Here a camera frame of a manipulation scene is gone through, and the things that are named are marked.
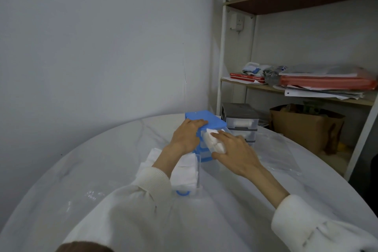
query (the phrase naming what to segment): white shelf frame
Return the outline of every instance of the white shelf frame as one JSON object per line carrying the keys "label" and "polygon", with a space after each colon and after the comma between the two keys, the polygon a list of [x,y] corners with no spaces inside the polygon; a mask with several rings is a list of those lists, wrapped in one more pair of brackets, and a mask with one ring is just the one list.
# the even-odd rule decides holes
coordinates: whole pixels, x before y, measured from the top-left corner
{"label": "white shelf frame", "polygon": [[[223,65],[224,65],[224,50],[225,50],[225,42],[226,42],[226,29],[227,29],[227,15],[229,12],[237,12],[237,13],[241,13],[241,14],[244,14],[246,16],[249,16],[253,19],[253,27],[252,27],[252,36],[253,36],[253,40],[252,40],[252,49],[251,49],[251,52],[253,52],[253,45],[254,45],[254,41],[255,41],[255,28],[256,28],[256,15],[253,15],[253,14],[250,14],[250,13],[247,13],[247,12],[244,12],[244,11],[240,11],[238,9],[234,9],[234,8],[231,8],[229,6],[223,6],[223,14],[222,14],[222,32],[221,32],[221,41],[220,41],[220,58],[219,58],[219,75],[218,75],[218,92],[217,92],[217,115],[219,116],[220,115],[220,107],[221,107],[221,92],[222,92],[222,81],[221,81],[221,78],[223,77]],[[246,92],[245,92],[245,100],[244,102],[246,102],[246,97],[247,97],[247,92],[248,92],[248,87],[246,86]],[[361,155],[361,152],[362,152],[362,149],[364,148],[365,146],[365,143],[366,143],[366,140],[370,134],[370,131],[373,127],[373,124],[377,118],[377,115],[378,115],[378,97],[376,97],[375,101],[374,101],[374,104],[373,106],[371,107],[370,109],[370,112],[369,112],[369,115],[366,119],[366,122],[364,124],[364,127],[362,129],[362,132],[358,138],[358,141],[357,141],[357,144],[356,144],[356,147],[353,151],[353,154],[352,154],[352,157],[349,161],[349,164],[348,164],[348,167],[347,167],[347,170],[344,174],[344,179],[346,181],[349,181],[351,175],[352,175],[352,172],[357,164],[357,161],[359,159],[359,156]]]}

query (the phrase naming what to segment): stack of white tissue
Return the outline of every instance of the stack of white tissue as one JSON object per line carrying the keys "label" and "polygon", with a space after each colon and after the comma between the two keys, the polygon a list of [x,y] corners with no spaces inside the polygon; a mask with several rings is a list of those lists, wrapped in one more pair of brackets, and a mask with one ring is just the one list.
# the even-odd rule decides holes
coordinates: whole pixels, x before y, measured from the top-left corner
{"label": "stack of white tissue", "polygon": [[[153,148],[150,151],[145,162],[142,162],[139,166],[136,175],[146,167],[151,167],[161,154],[161,149]],[[198,162],[195,153],[185,154],[178,161],[177,165],[172,171],[170,182],[172,188],[179,188],[182,186],[189,188],[196,188],[198,180]]]}
{"label": "stack of white tissue", "polygon": [[202,138],[206,143],[207,147],[210,149],[211,152],[216,151],[217,153],[226,153],[226,148],[224,143],[220,140],[216,139],[211,135],[214,132],[218,134],[217,130],[206,129],[206,132],[203,132]]}

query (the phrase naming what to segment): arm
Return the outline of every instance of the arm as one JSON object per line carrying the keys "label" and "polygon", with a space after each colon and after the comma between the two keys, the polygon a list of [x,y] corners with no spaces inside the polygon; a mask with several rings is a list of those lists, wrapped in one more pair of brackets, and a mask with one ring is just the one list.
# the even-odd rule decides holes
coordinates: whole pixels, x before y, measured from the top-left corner
{"label": "arm", "polygon": [[223,131],[212,135],[226,147],[225,154],[213,153],[212,157],[250,180],[276,208],[272,230],[292,252],[378,251],[378,240],[371,234],[353,225],[333,221],[299,196],[290,195],[261,165],[243,137],[234,137]]}
{"label": "arm", "polygon": [[92,245],[113,251],[161,250],[161,227],[172,192],[169,178],[179,159],[200,143],[196,132],[206,123],[185,120],[154,165],[142,170],[131,185],[105,197],[74,227],[58,251],[92,251]]}

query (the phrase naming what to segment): white sleeve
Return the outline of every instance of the white sleeve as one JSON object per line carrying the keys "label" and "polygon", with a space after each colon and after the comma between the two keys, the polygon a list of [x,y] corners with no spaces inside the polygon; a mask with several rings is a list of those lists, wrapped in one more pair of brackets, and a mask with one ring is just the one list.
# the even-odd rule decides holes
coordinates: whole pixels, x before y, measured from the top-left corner
{"label": "white sleeve", "polygon": [[63,243],[91,241],[114,251],[160,251],[171,192],[165,173],[145,168],[132,184],[105,197]]}
{"label": "white sleeve", "polygon": [[272,220],[273,232],[291,252],[378,251],[378,240],[366,231],[333,221],[296,195],[286,197]]}

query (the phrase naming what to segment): electrical outlet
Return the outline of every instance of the electrical outlet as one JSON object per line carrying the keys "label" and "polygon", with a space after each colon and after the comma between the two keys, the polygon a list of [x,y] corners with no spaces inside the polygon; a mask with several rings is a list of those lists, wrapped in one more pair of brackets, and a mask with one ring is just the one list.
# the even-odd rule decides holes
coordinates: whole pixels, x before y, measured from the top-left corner
{"label": "electrical outlet", "polygon": [[239,13],[234,13],[231,15],[230,29],[237,32],[242,31],[244,28],[244,15]]}

